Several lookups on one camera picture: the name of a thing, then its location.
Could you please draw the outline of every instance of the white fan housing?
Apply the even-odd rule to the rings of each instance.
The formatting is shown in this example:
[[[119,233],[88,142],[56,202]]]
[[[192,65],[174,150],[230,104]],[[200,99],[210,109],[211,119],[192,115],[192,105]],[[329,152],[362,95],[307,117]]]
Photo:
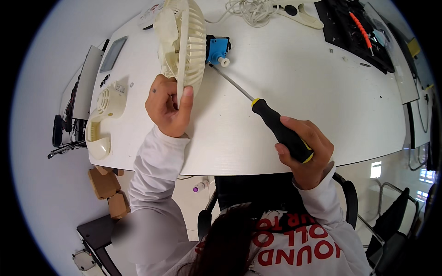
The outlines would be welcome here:
[[[86,124],[85,136],[89,153],[101,160],[111,151],[111,138],[101,137],[100,122],[106,118],[118,119],[126,108],[126,87],[115,81],[100,92],[97,108],[91,113]]]
[[[178,82],[179,108],[184,87],[193,86],[195,97],[202,82],[206,64],[204,16],[193,0],[166,0],[153,28],[160,40],[161,74]]]

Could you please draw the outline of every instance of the plastic bottle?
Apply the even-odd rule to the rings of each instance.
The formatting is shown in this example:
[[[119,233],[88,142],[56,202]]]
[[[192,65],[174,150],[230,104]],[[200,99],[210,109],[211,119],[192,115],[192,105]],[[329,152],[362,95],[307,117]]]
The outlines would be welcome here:
[[[207,188],[209,186],[209,181],[208,180],[203,180],[202,182],[198,183],[197,185],[194,186],[193,191],[195,193],[199,193],[202,190],[204,190],[205,188]]]

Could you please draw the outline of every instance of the tangled cable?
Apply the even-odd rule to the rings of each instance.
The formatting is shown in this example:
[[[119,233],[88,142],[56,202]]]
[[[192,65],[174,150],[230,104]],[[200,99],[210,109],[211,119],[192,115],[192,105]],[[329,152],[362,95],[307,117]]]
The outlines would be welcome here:
[[[233,0],[225,4],[225,9],[226,11],[217,21],[211,22],[206,19],[206,22],[218,23],[227,13],[230,13],[241,16],[250,26],[260,28],[269,23],[270,16],[276,13],[279,8],[273,7],[272,0]]]

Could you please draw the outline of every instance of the tiled floor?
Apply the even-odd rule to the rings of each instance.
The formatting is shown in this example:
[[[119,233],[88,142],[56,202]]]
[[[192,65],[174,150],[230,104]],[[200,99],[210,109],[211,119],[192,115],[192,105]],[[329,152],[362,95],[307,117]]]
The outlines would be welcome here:
[[[374,225],[377,218],[377,207],[379,202],[378,183],[384,183],[388,181],[401,190],[409,187],[411,197],[419,198],[423,201],[426,200],[425,193],[428,193],[428,190],[431,187],[431,184],[428,183],[431,180],[429,178],[423,178],[421,176],[420,169],[413,172],[408,168],[408,154],[410,150],[407,147],[404,148],[405,149],[402,151],[384,157],[356,164],[340,166],[336,169],[337,173],[354,183],[356,191],[358,193],[358,213],[371,225]],[[414,151],[412,150],[412,167],[417,167],[418,163],[416,160],[413,159],[413,153]],[[118,177],[118,180],[120,181],[120,184],[122,186],[122,191],[127,191],[127,189],[129,188],[129,181],[132,178],[132,175],[133,172],[126,171],[124,176]],[[191,241],[198,240],[198,214],[206,207],[207,203],[209,202],[210,196],[215,190],[213,177],[209,177],[209,182],[211,182],[211,184],[208,188],[202,190],[199,193],[193,192],[192,189],[194,185],[202,181],[203,179],[204,177],[195,176],[186,180],[177,180],[172,196],[172,198],[180,206],[183,212],[184,220],[187,226],[187,233],[189,236],[189,240]],[[342,189],[337,183],[336,186],[341,201],[341,206],[345,211],[346,206]],[[398,196],[398,192],[385,187],[381,212],[384,212]],[[421,207],[424,205],[424,203],[420,201],[419,204]],[[404,221],[400,229],[400,231],[404,232],[405,234],[408,233],[414,212],[415,206],[409,201]],[[212,220],[215,220],[218,217],[219,213],[219,207],[218,205],[216,205],[212,213]],[[365,226],[362,225],[359,220],[356,226],[356,231],[359,234],[362,243],[368,245],[371,239],[371,233]]]

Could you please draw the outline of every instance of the person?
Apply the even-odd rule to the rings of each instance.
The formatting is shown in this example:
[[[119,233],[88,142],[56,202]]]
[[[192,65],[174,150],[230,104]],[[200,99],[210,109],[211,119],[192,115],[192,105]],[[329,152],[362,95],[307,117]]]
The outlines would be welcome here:
[[[189,242],[171,197],[190,141],[192,104],[192,87],[184,88],[177,110],[176,80],[155,78],[145,103],[155,126],[138,151],[129,190],[137,229],[129,255],[139,276],[370,274],[332,183],[333,144],[312,122],[285,116],[281,122],[313,149],[311,161],[301,164],[276,144],[289,176],[215,178],[221,214],[205,238]]]

